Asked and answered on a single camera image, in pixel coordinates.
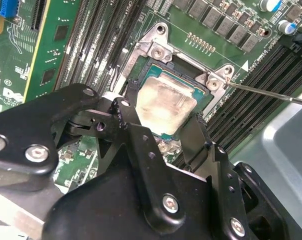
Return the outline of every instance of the screwdriver shaft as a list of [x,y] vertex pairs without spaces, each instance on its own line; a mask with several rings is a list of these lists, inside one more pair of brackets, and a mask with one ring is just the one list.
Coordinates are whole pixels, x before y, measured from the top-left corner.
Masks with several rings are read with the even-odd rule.
[[282,95],[282,94],[271,92],[271,91],[266,91],[266,90],[257,89],[257,88],[250,87],[250,86],[240,85],[240,84],[233,83],[233,82],[228,82],[227,85],[229,85],[230,87],[236,88],[236,89],[242,89],[242,90],[246,90],[246,91],[249,91],[249,92],[262,94],[262,95],[265,95],[265,96],[280,99],[280,100],[283,100],[283,101],[286,101],[286,102],[289,102],[289,103],[295,103],[295,104],[302,105],[302,99],[300,99],[300,98],[286,96],[286,95]]

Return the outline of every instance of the pcie slot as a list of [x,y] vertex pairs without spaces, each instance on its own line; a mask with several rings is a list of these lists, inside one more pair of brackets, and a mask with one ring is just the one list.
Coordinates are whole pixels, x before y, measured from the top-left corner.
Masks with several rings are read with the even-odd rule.
[[112,4],[110,4],[110,11],[106,11],[108,3],[108,0],[102,1],[98,13],[94,19],[93,26],[90,29],[89,37],[82,51],[82,58],[78,61],[75,74],[73,76],[73,79],[77,83],[84,84],[87,82],[89,72],[94,64],[93,60],[100,51],[106,30],[110,25],[112,17],[115,15],[115,10],[119,0],[115,0],[112,2]]
[[45,10],[46,0],[36,0],[34,3],[31,29],[38,31],[40,29],[42,15]]
[[76,20],[74,22],[72,34],[71,34],[69,42],[67,44],[67,48],[66,48],[67,51],[64,55],[62,65],[61,65],[61,68],[59,71],[59,76],[57,78],[56,89],[63,87],[63,85],[65,85],[65,86],[68,85],[68,83],[65,84],[65,82],[66,82],[65,79],[67,78],[67,76],[69,74],[68,68],[72,64],[71,57],[72,57],[72,53],[74,52],[74,48],[76,46],[76,41],[79,40],[79,38],[82,38],[82,36],[80,36],[78,33],[80,32],[81,27],[83,25],[85,25],[85,14],[87,12],[89,3],[90,3],[90,0],[81,1]]
[[[265,58],[262,62],[256,67],[254,72],[250,73],[250,75],[244,81],[244,84],[257,87],[257,83],[264,77],[268,70],[286,53],[286,50],[282,46],[274,47],[274,52],[270,57]],[[217,113],[213,118],[209,121],[208,131],[213,132],[216,128],[219,127],[221,123],[224,122],[226,118],[229,118],[232,110],[236,109],[239,105],[240,101],[248,94],[247,91],[239,91],[235,90],[232,94],[232,98],[230,98],[227,104],[224,104],[219,113]]]
[[[294,93],[294,91],[300,87],[302,85],[302,76],[299,78],[298,81],[295,80],[295,83],[292,84],[292,86],[288,89],[286,88],[285,91],[282,92],[282,94],[285,95],[291,95]],[[263,114],[254,121],[254,123],[252,123],[251,125],[258,125],[259,123],[261,123],[262,121],[264,121],[270,114],[272,114],[282,103],[283,101],[275,99],[275,98],[271,98],[268,97],[270,99],[270,102],[268,104],[267,107],[268,111],[264,111]],[[243,141],[246,136],[248,136],[251,131],[252,131],[253,127],[246,127],[243,128],[236,136],[234,136],[234,141],[229,141],[229,144],[226,145],[226,149],[231,151],[233,150],[238,144],[241,143],[241,141]]]
[[110,53],[114,49],[115,42],[119,37],[119,34],[124,30],[123,24],[132,14],[132,8],[137,4],[137,0],[128,1],[124,0],[116,8],[116,13],[112,19],[110,27],[107,31],[106,36],[103,39],[103,46],[95,58],[94,68],[90,69],[87,85],[91,86],[95,90],[98,90],[101,84],[100,76],[103,73],[104,67],[106,67],[106,61],[108,60]]
[[[275,69],[270,69],[266,73],[266,75],[263,76],[263,80],[260,81],[258,84],[259,89],[268,90],[268,88],[279,78],[280,75],[287,69],[289,65],[292,64],[292,62],[296,59],[295,55],[293,53],[286,56],[284,62],[284,65],[274,66]],[[229,130],[229,127],[231,124],[234,124],[234,121],[238,121],[238,119],[241,119],[242,116],[247,117],[246,109],[251,105],[252,103],[258,103],[258,97],[259,94],[251,94],[248,93],[238,104],[237,108],[233,109],[228,116],[232,116],[227,118],[221,127],[216,128],[214,131],[211,132],[211,137],[213,138],[216,135],[220,135],[223,132],[226,132]]]
[[81,55],[84,54],[84,49],[86,49],[87,46],[87,40],[88,40],[88,34],[89,30],[92,30],[92,20],[94,18],[94,21],[100,21],[101,18],[99,17],[99,14],[97,14],[97,11],[104,11],[105,6],[104,3],[106,3],[107,0],[103,1],[101,4],[99,0],[95,0],[93,2],[93,6],[88,8],[88,11],[86,13],[85,19],[83,21],[82,27],[79,31],[75,31],[74,34],[77,37],[75,47],[73,51],[71,52],[70,57],[70,63],[68,64],[67,74],[64,77],[64,81],[66,85],[69,85],[71,83],[74,83],[77,81],[77,78],[75,78],[75,73],[77,73],[78,70],[78,63],[81,61],[79,58]]

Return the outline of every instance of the ram slot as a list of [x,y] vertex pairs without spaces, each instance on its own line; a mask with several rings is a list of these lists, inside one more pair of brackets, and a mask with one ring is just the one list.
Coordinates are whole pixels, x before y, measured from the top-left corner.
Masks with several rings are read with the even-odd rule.
[[116,42],[119,39],[119,36],[121,36],[125,31],[125,24],[128,23],[130,17],[132,16],[132,12],[136,7],[137,2],[137,0],[121,1],[116,9],[115,17],[112,19],[107,34],[103,39],[104,45],[101,47],[98,55],[96,56],[94,67],[90,70],[88,75],[87,85],[91,86],[97,91],[100,88],[100,84],[102,82],[101,76],[104,69],[107,67],[108,59],[116,47]]
[[82,31],[84,29],[83,26],[86,25],[85,17],[89,5],[90,5],[90,0],[81,1],[76,20],[74,22],[72,34],[67,44],[66,52],[60,67],[59,76],[57,78],[55,89],[60,89],[70,84],[69,82],[67,82],[68,76],[70,75],[70,68],[73,62],[77,60],[77,59],[72,59],[72,56],[74,52],[78,51],[78,47],[77,47],[78,42],[83,41],[85,38],[85,35],[79,34],[79,32]]

